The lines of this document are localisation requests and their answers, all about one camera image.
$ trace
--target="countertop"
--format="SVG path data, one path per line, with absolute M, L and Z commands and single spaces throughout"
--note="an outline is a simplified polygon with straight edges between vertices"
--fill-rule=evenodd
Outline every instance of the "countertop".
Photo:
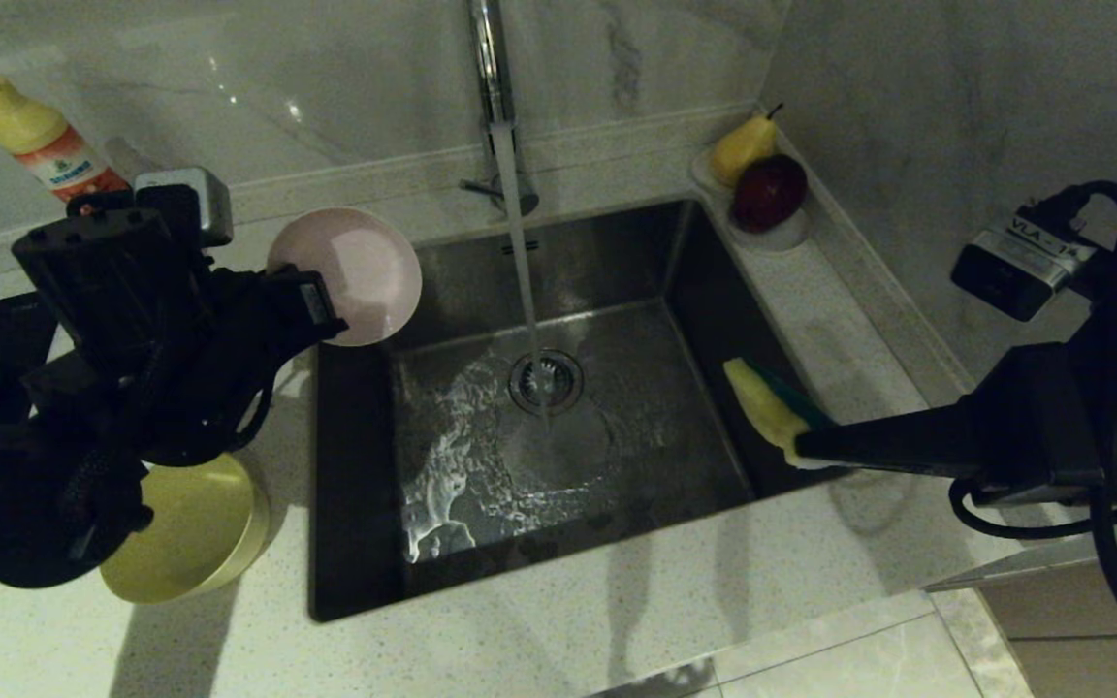
M 700 195 L 687 175 L 695 153 L 536 173 L 542 207 L 528 222 Z M 814 243 L 785 255 L 739 247 L 724 203 L 705 202 L 834 420 L 927 407 Z M 479 195 L 452 188 L 357 204 L 417 245 L 503 229 Z M 237 227 L 218 264 L 260 268 L 289 218 Z M 0 297 L 21 290 L 21 274 L 0 274 Z M 276 518 L 248 573 L 163 606 L 125 604 L 97 574 L 40 592 L 0 584 L 0 697 L 588 695 L 1020 551 L 960 525 L 947 481 L 862 472 L 318 624 L 306 612 L 312 364 L 305 354 L 284 367 L 276 384 L 292 399 L 276 401 L 246 448 Z

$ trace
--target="stainless steel sink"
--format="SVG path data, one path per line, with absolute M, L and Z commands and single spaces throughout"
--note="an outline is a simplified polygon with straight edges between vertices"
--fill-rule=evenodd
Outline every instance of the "stainless steel sink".
M 738 411 L 727 358 L 801 384 L 699 203 L 526 237 L 541 367 L 505 236 L 422 248 L 400 334 L 319 348 L 314 618 L 838 476 L 789 468 Z

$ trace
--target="sink drain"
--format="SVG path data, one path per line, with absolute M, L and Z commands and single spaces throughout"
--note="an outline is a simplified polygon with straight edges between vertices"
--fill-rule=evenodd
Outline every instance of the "sink drain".
M 548 379 L 548 393 L 544 388 Z M 533 354 L 524 354 L 510 367 L 508 383 L 510 400 L 531 414 L 540 415 L 541 405 L 546 405 L 550 414 L 567 410 L 580 401 L 584 391 L 584 372 L 580 371 L 576 358 L 554 348 L 541 351 L 541 370 L 533 365 Z

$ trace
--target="marble wall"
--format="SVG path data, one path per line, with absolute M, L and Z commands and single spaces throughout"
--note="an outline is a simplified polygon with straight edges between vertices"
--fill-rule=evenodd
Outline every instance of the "marble wall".
M 1030 324 L 948 281 L 963 243 L 1030 195 L 1117 180 L 1117 3 L 799 0 L 762 103 L 976 377 L 1067 337 L 1068 293 Z M 1114 208 L 1086 209 L 1114 241 Z
M 504 0 L 522 134 L 751 103 L 789 3 Z M 0 71 L 124 171 L 239 184 L 480 138 L 462 0 L 0 0 Z M 0 230 L 59 212 L 0 151 Z

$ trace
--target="bottle label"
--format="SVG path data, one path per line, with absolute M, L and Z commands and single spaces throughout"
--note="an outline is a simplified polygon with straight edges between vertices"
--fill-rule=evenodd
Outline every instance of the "bottle label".
M 128 189 L 128 183 L 73 127 L 67 127 L 63 136 L 42 150 L 15 159 L 63 202 L 69 202 L 74 195 Z

